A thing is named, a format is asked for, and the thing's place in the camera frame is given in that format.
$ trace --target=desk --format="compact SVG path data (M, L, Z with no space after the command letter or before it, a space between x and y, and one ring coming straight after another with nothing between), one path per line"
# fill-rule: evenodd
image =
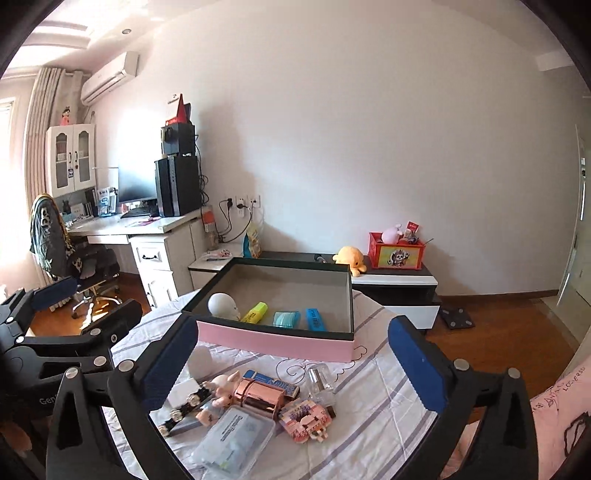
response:
M97 217L89 220L76 222L69 227L68 233L70 236L87 236L89 243L101 244L119 244L125 245L129 243L129 237L134 235L161 235L174 230L176 227L184 225L195 219L201 218L201 212L194 210L181 217L167 217L155 220L147 225L139 225L144 223L148 217L130 217L121 218L121 215L113 215L110 217ZM112 236L127 237L125 243L107 242ZM114 238L113 240L123 240L123 238Z
M68 233L84 236L90 244L130 245L148 303L157 308L193 291L188 267L205 251L204 232L200 210L146 220L121 215L94 218L74 223Z

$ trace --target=pink pillow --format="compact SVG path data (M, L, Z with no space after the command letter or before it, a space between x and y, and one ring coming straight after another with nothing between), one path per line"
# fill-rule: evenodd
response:
M576 428L576 420L591 411L590 372L591 356L569 375L530 400L538 440L540 480L548 480L556 473L566 458L565 448L570 453L584 430ZM447 478L460 468L477 428L478 422L464 428L456 449L441 472L441 478Z

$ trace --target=red basket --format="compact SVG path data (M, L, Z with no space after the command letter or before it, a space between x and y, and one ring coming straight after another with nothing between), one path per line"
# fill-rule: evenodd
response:
M390 245L382 242L382 234L369 234L368 257L372 268L395 268L399 270L421 270L425 244Z

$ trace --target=baseboard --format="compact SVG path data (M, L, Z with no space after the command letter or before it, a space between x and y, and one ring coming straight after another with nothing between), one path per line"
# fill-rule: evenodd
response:
M516 293L496 293L490 295L439 295L443 304L446 303L484 303L498 300L533 300L558 295L558 290L523 291Z

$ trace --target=computer tower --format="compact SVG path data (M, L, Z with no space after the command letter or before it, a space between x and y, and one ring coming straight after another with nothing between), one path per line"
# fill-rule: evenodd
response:
M174 216L201 208L200 172L194 155L168 157L168 175Z
M158 212L161 217L174 216L173 197L170 192L170 175L168 173L168 158L161 158L155 162L156 195L158 197Z

